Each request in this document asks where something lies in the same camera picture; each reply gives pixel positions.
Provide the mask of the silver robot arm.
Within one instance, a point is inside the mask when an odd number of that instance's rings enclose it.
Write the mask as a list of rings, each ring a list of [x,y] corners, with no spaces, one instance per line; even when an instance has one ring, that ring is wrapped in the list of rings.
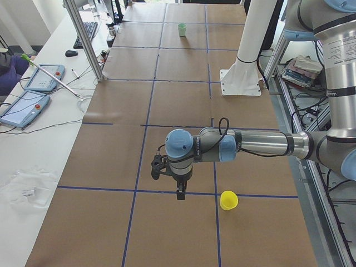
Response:
[[[171,131],[166,154],[156,154],[151,175],[173,177],[179,200],[196,162],[232,161],[240,151],[261,156],[293,155],[312,160],[345,177],[355,179],[355,2],[289,1],[286,38],[318,39],[323,46],[331,127],[328,131],[276,133],[207,127],[193,136]]]

